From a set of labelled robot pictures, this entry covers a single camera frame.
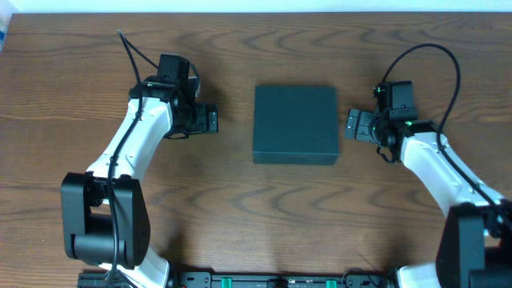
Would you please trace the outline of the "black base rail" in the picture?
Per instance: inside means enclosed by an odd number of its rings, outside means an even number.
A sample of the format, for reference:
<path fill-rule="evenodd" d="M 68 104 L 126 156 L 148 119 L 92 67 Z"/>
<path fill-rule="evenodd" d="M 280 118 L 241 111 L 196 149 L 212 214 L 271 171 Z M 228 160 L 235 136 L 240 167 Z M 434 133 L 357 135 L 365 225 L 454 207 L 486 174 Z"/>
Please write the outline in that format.
<path fill-rule="evenodd" d="M 378 275 L 345 276 L 241 275 L 187 272 L 171 280 L 167 287 L 181 288 L 370 288 L 394 287 L 392 281 Z"/>

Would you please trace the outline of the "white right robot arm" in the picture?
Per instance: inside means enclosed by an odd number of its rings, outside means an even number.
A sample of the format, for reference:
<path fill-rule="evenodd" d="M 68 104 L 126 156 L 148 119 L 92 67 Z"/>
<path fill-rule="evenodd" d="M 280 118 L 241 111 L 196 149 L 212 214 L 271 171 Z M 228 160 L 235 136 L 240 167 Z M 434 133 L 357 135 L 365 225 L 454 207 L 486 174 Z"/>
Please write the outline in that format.
<path fill-rule="evenodd" d="M 390 149 L 446 218 L 434 262 L 396 269 L 396 287 L 511 285 L 511 202 L 478 179 L 432 122 L 352 109 L 345 136 Z"/>

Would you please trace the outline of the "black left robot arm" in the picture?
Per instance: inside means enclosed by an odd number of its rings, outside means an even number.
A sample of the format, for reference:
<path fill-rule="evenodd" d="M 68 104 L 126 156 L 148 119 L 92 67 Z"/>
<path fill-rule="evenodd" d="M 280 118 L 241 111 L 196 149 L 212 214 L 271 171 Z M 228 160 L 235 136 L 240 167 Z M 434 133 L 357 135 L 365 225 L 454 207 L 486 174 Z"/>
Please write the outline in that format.
<path fill-rule="evenodd" d="M 142 180 L 163 139 L 218 132 L 215 104 L 197 102 L 197 76 L 150 76 L 129 92 L 127 112 L 107 148 L 83 173 L 62 180 L 64 251 L 98 266 L 81 285 L 168 287 L 170 263 L 150 248 Z"/>

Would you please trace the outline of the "dark green box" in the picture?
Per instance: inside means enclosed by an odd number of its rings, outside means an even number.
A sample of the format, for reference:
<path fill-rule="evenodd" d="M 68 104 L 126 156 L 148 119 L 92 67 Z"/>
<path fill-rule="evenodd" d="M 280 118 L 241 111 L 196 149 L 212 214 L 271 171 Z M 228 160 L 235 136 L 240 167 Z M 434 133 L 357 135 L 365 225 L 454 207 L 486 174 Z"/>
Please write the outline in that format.
<path fill-rule="evenodd" d="M 253 162 L 333 165 L 339 156 L 338 132 L 334 87 L 255 87 Z"/>

